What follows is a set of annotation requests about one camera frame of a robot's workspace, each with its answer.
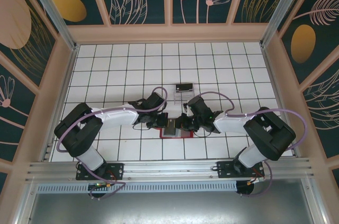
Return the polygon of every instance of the white grid floor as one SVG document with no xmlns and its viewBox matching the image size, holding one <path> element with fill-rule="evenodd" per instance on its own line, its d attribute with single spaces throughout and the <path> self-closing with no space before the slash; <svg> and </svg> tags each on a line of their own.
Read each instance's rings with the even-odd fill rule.
<svg viewBox="0 0 339 224">
<path fill-rule="evenodd" d="M 80 102 L 90 107 L 114 107 L 147 98 L 153 88 L 168 91 L 165 112 L 178 117 L 174 105 L 176 83 L 194 83 L 195 94 L 216 91 L 235 103 L 234 113 L 248 113 L 261 106 L 277 108 L 275 95 L 255 42 L 107 44 L 80 47 L 70 82 L 63 118 Z M 204 95 L 212 111 L 230 105 L 219 95 Z M 123 126 L 99 133 L 93 146 L 107 161 L 233 158 L 252 144 L 246 135 L 227 132 L 208 137 L 204 131 L 189 139 L 160 139 L 159 131 Z M 50 161 L 73 161 L 55 144 Z"/>
</svg>

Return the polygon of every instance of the beige circle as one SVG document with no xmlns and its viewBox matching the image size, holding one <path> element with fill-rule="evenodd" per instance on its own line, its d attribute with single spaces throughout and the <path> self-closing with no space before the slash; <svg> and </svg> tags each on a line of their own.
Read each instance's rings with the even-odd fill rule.
<svg viewBox="0 0 339 224">
<path fill-rule="evenodd" d="M 292 58 L 299 64 L 307 61 L 316 44 L 316 33 L 309 25 L 302 24 L 294 32 L 291 41 Z"/>
<path fill-rule="evenodd" d="M 79 22 L 86 18 L 86 7 L 81 0 L 53 0 L 63 19 Z"/>
<path fill-rule="evenodd" d="M 0 0 L 0 43 L 8 48 L 22 48 L 31 35 L 30 8 L 25 0 Z"/>
</svg>

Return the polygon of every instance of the gray floor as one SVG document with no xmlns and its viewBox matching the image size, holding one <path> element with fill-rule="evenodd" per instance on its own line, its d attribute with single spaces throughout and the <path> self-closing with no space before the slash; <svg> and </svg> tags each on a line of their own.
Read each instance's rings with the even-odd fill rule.
<svg viewBox="0 0 339 224">
<path fill-rule="evenodd" d="M 38 195 L 30 224 L 308 224 L 299 181 L 274 181 L 265 196 L 235 192 L 130 193 L 103 201 L 86 194 Z"/>
</svg>

